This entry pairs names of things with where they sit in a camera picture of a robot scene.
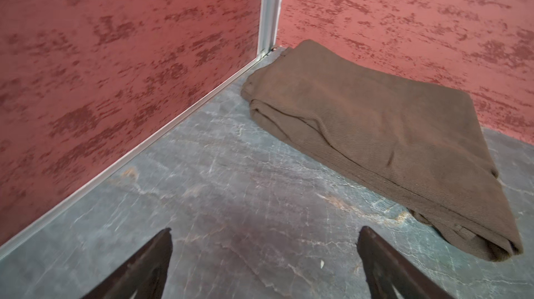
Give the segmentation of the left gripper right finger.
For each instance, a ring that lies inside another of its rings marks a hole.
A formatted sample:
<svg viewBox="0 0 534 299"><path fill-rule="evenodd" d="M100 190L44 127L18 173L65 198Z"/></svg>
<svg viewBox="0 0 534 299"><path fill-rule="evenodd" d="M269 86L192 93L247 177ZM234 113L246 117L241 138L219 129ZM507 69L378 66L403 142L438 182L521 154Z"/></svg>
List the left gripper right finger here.
<svg viewBox="0 0 534 299"><path fill-rule="evenodd" d="M403 298L451 297L369 226L360 230L357 251L372 299L398 294Z"/></svg>

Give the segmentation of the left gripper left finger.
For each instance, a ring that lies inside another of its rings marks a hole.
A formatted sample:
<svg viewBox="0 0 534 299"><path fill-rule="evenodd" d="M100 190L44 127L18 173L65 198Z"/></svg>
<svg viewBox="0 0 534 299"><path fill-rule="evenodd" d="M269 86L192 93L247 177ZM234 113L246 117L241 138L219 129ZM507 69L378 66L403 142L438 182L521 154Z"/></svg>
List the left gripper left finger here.
<svg viewBox="0 0 534 299"><path fill-rule="evenodd" d="M153 236L84 298L161 298L173 245L171 229Z"/></svg>

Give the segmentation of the left aluminium corner post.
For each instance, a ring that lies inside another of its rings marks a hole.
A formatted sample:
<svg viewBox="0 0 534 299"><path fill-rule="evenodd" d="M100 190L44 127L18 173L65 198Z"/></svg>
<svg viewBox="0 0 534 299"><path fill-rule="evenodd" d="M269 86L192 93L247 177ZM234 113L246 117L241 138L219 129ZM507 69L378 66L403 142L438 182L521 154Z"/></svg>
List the left aluminium corner post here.
<svg viewBox="0 0 534 299"><path fill-rule="evenodd" d="M257 57L262 59L275 47L282 0L261 0Z"/></svg>

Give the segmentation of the brown trousers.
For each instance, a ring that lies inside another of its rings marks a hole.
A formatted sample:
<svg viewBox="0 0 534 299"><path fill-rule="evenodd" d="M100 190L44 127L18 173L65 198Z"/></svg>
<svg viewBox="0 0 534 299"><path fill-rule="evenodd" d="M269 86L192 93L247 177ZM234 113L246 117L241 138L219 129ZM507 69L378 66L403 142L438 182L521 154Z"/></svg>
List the brown trousers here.
<svg viewBox="0 0 534 299"><path fill-rule="evenodd" d="M255 71L241 94L262 129L407 208L456 248L487 261L523 253L464 91L374 71L306 40Z"/></svg>

